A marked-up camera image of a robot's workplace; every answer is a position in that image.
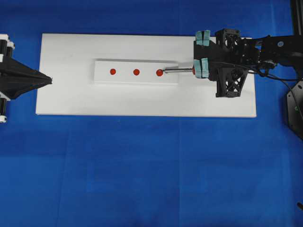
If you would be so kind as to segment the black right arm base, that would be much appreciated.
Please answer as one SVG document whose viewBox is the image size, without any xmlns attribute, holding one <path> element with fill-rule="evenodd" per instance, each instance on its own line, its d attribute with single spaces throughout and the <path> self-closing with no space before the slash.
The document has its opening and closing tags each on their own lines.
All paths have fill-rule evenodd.
<svg viewBox="0 0 303 227">
<path fill-rule="evenodd" d="M 303 119 L 300 111 L 303 112 L 303 82 L 299 81 L 286 95 L 287 119 L 289 128 L 303 139 Z"/>
</svg>

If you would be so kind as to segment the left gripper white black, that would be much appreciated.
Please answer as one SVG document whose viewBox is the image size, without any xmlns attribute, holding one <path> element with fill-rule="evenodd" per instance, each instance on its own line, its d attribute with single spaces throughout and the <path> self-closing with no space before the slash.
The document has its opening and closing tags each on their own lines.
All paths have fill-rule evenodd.
<svg viewBox="0 0 303 227">
<path fill-rule="evenodd" d="M 10 76 L 32 78 L 30 80 L 8 79 L 0 81 L 0 122 L 6 123 L 7 102 L 18 98 L 31 90 L 39 89 L 52 83 L 52 79 L 11 58 L 15 44 L 7 34 L 0 35 L 0 71 Z"/>
</svg>

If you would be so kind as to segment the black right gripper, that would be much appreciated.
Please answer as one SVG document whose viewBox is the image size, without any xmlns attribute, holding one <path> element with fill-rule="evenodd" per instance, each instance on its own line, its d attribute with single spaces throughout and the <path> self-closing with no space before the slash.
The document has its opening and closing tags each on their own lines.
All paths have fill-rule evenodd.
<svg viewBox="0 0 303 227">
<path fill-rule="evenodd" d="M 197 31 L 194 41 L 194 73 L 198 79 L 216 81 L 216 97 L 240 97 L 253 66 L 258 64 L 260 50 L 255 39 L 242 38 L 239 30 Z"/>
</svg>

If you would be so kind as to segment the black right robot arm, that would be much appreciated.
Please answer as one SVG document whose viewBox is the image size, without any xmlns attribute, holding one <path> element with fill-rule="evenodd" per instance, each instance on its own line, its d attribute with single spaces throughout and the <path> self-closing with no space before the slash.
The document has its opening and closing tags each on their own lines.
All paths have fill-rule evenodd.
<svg viewBox="0 0 303 227">
<path fill-rule="evenodd" d="M 194 41 L 193 74 L 216 82 L 216 97 L 240 97 L 248 72 L 262 77 L 278 64 L 292 67 L 303 77 L 303 37 L 266 36 L 242 38 L 239 30 L 222 29 L 210 39 L 210 31 L 198 31 Z"/>
</svg>

